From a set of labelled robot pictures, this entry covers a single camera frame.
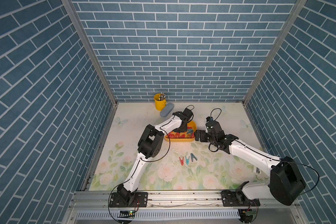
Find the yellow storage box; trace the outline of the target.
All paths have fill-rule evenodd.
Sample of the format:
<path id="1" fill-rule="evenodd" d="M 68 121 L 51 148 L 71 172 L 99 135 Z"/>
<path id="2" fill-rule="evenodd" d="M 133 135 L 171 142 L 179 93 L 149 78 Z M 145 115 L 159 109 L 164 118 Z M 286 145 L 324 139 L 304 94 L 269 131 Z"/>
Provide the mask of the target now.
<path id="1" fill-rule="evenodd" d="M 187 131 L 182 133 L 170 132 L 165 135 L 164 140 L 169 142 L 193 142 L 195 141 L 195 131 L 197 130 L 197 125 L 194 121 L 188 123 Z"/>

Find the teal clothespin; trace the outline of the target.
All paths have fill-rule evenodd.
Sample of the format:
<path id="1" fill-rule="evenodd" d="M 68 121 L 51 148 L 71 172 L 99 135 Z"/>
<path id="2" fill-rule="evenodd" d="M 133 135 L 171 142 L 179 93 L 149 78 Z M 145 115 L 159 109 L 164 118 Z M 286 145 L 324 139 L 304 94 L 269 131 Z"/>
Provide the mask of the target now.
<path id="1" fill-rule="evenodd" d="M 195 157 L 193 153 L 190 154 L 190 157 L 191 157 L 192 162 L 197 161 L 197 158 Z"/>

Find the red clothespin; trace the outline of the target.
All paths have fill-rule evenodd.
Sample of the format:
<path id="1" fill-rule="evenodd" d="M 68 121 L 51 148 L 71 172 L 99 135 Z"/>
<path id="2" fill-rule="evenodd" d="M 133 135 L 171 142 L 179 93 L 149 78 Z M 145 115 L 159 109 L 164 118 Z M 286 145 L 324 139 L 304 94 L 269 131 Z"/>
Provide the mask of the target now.
<path id="1" fill-rule="evenodd" d="M 179 160 L 180 160 L 181 165 L 183 166 L 184 162 L 185 162 L 185 159 L 183 157 L 179 157 Z"/>

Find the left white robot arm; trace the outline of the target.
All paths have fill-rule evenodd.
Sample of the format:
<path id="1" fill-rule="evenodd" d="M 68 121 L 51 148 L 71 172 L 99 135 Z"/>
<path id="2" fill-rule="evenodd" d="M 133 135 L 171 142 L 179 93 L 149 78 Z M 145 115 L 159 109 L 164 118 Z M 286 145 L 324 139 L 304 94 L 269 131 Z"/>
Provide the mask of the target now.
<path id="1" fill-rule="evenodd" d="M 188 123 L 192 121 L 194 114 L 186 107 L 184 111 L 175 112 L 166 121 L 158 125 L 147 125 L 139 142 L 138 155 L 126 180 L 117 186 L 119 199 L 127 205 L 134 201 L 140 179 L 149 163 L 160 152 L 163 139 L 170 132 L 183 133 L 188 130 Z"/>

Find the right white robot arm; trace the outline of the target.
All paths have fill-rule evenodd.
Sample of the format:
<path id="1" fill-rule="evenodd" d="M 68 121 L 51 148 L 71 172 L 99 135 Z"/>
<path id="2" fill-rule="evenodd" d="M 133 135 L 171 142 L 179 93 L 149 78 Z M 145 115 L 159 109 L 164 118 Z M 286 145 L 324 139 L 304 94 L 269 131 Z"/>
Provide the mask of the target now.
<path id="1" fill-rule="evenodd" d="M 286 156 L 280 158 L 260 151 L 232 134 L 225 134 L 218 121 L 207 117 L 205 130 L 195 131 L 195 140 L 208 142 L 217 150 L 239 157 L 252 164 L 258 172 L 266 174 L 268 180 L 243 182 L 236 190 L 239 201 L 245 199 L 276 199 L 283 205 L 291 205 L 303 192 L 306 182 L 298 163 Z"/>

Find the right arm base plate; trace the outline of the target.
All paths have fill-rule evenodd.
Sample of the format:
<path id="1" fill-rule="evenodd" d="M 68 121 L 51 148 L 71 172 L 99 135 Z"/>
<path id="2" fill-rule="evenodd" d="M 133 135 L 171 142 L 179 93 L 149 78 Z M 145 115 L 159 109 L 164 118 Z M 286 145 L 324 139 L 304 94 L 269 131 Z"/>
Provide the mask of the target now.
<path id="1" fill-rule="evenodd" d="M 241 191 L 222 190 L 220 195 L 224 207 L 260 206 L 258 199 L 250 200 Z"/>

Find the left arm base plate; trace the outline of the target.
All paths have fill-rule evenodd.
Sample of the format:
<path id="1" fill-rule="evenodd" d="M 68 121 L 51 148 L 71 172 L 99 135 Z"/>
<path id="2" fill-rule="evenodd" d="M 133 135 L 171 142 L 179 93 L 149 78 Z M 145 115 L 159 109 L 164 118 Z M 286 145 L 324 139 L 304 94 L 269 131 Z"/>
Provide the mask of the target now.
<path id="1" fill-rule="evenodd" d="M 121 196 L 120 193 L 114 192 L 111 194 L 109 201 L 110 208 L 133 208 L 139 206 L 145 208 L 148 201 L 148 192 L 136 192 L 127 196 Z"/>

